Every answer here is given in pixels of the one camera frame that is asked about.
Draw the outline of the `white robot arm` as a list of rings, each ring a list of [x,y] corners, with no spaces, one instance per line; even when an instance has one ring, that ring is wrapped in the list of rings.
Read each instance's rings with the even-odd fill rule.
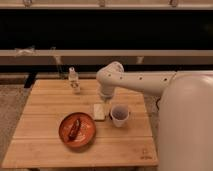
[[[158,171],[213,171],[213,70],[126,72],[115,61],[96,79],[102,99],[118,87],[160,98]]]

